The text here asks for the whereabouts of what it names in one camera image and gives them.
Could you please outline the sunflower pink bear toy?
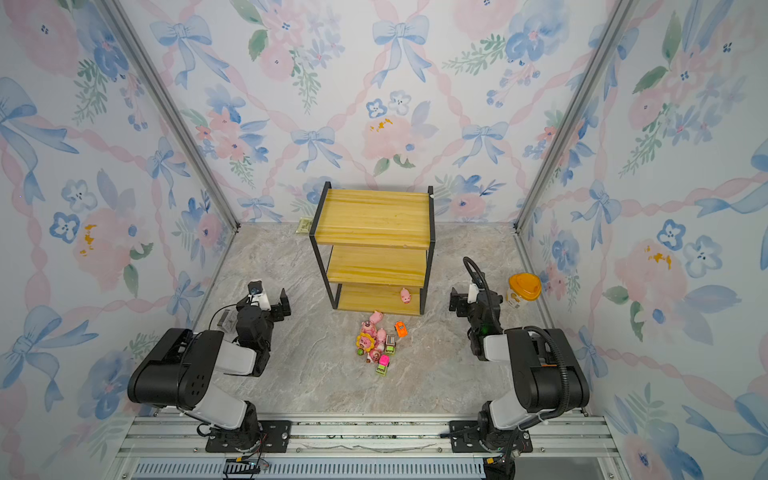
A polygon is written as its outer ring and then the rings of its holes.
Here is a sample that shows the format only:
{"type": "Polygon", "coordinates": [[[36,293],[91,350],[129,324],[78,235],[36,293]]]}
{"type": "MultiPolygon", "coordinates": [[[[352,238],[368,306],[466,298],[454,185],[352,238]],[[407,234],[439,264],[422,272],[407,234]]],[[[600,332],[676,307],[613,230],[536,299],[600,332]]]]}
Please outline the sunflower pink bear toy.
{"type": "Polygon", "coordinates": [[[356,337],[357,354],[360,356],[369,354],[375,347],[376,340],[367,333],[360,333],[356,337]]]}

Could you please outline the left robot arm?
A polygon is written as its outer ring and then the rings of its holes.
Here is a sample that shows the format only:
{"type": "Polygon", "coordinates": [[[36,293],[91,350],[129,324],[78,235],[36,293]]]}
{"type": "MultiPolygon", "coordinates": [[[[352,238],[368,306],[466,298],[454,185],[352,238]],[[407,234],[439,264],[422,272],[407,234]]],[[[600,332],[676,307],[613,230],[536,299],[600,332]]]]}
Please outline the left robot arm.
{"type": "Polygon", "coordinates": [[[233,305],[235,338],[221,330],[169,329],[134,370],[127,387],[131,402],[174,407],[199,422],[198,434],[210,453],[251,454],[274,437],[258,419],[256,406],[213,383],[216,373],[260,377],[269,363],[275,324],[291,315],[285,291],[271,303],[263,282],[248,284],[233,305]]]}

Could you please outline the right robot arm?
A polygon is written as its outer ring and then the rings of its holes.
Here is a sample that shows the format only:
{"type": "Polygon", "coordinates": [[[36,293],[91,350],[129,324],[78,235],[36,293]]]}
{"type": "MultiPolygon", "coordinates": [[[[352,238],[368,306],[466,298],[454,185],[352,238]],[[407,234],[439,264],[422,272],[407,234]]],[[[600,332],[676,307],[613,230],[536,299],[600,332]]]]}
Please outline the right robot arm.
{"type": "Polygon", "coordinates": [[[533,451],[529,430],[574,409],[587,406],[590,388],[565,334],[537,326],[501,327],[503,297],[474,287],[453,289],[449,310],[469,321],[473,355],[510,368],[512,386],[499,399],[486,402],[475,421],[454,420],[441,436],[455,453],[502,454],[533,451]]]}

